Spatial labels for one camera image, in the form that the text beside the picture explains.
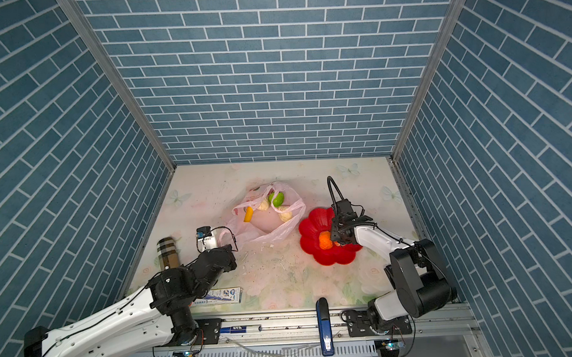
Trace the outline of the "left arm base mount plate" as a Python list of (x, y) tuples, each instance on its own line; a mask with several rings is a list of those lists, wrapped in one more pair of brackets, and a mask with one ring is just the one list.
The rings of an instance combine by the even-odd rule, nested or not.
[(199, 334), (203, 337), (202, 345), (213, 346), (219, 343), (222, 318), (198, 319), (196, 323), (200, 329)]

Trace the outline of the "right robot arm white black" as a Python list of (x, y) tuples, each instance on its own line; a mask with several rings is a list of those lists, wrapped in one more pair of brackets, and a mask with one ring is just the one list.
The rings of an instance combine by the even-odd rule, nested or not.
[(376, 332), (392, 330), (397, 319), (419, 318), (457, 298), (442, 257), (429, 239), (414, 241), (383, 230), (342, 199), (332, 204), (331, 240), (360, 245), (387, 260), (384, 272), (393, 290), (368, 303), (367, 315)]

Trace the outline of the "yellow banana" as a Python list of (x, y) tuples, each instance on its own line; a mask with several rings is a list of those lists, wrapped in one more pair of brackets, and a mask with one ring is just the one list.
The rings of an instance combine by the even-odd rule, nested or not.
[(255, 209), (253, 207), (246, 207), (244, 209), (244, 213), (245, 213), (244, 222), (245, 223), (252, 222), (252, 219), (253, 219), (253, 216), (255, 213)]

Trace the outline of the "beige pear fruit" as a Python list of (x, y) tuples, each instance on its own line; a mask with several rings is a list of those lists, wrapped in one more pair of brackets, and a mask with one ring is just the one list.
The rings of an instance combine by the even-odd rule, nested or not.
[(292, 219), (292, 212), (290, 211), (284, 211), (280, 213), (280, 220), (284, 223), (284, 222), (288, 222)]

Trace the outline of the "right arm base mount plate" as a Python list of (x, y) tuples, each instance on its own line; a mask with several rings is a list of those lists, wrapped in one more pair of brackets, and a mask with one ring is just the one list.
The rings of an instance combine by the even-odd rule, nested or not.
[(352, 338), (381, 335), (398, 336), (413, 333), (411, 320), (408, 317), (397, 317), (385, 324), (378, 325), (377, 328), (372, 325), (372, 318), (367, 311), (344, 310), (340, 313), (340, 319), (345, 324), (348, 335)]

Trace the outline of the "pink plastic fruit bag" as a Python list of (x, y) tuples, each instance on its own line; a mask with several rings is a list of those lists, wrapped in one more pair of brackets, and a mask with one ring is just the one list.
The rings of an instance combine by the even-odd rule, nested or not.
[[(285, 202), (279, 208), (268, 203), (271, 191), (283, 192)], [(252, 222), (244, 222), (246, 207), (253, 207), (255, 213)], [(280, 213), (292, 212), (288, 222), (280, 220)], [(238, 247), (255, 244), (275, 244), (286, 239), (299, 225), (305, 216), (306, 204), (303, 198), (289, 185), (275, 181), (251, 189), (244, 199), (231, 210), (228, 223), (217, 233), (221, 242), (236, 240)]]

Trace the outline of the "orange fruit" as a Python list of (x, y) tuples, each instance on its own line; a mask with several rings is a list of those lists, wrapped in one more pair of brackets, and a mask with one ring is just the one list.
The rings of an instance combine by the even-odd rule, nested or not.
[(329, 250), (334, 246), (334, 242), (331, 240), (331, 232), (329, 231), (320, 232), (318, 240), (321, 250)]

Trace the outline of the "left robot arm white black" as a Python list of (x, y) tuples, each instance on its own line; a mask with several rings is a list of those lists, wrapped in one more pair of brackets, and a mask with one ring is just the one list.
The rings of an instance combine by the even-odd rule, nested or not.
[(236, 267), (231, 246), (206, 250), (85, 319), (58, 329), (31, 329), (24, 357), (126, 357), (158, 346), (191, 346), (202, 335), (191, 304)]

